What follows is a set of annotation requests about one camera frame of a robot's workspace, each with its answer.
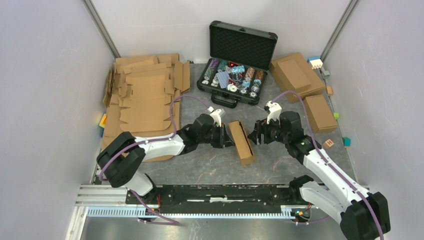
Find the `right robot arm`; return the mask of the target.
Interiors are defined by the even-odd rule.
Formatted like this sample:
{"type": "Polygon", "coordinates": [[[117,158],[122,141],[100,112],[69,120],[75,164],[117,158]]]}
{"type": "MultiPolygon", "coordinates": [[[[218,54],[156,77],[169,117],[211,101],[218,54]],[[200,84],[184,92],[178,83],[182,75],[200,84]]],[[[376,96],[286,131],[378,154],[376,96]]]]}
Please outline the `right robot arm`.
{"type": "Polygon", "coordinates": [[[342,171],[315,138],[304,133],[297,112],[257,120],[248,138],[256,145],[283,144],[291,157],[323,182],[320,185],[307,175],[295,178],[289,183],[289,199],[321,209],[339,224],[346,239],[383,239],[391,230],[387,198],[380,192],[371,193],[342,171]]]}

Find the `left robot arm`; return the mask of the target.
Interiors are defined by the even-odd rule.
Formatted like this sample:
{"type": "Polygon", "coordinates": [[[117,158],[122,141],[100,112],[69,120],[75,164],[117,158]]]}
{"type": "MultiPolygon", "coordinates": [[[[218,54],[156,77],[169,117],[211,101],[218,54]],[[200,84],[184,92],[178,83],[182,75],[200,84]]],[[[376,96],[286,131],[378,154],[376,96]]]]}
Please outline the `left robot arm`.
{"type": "Polygon", "coordinates": [[[157,198],[157,190],[151,178],[140,170],[141,163],[158,157],[185,155],[202,144],[216,149],[235,145],[220,116],[201,114],[176,133],[156,138],[122,132],[96,158],[101,169],[99,179],[108,181],[113,188],[125,187],[145,204],[151,204],[157,198]]]}

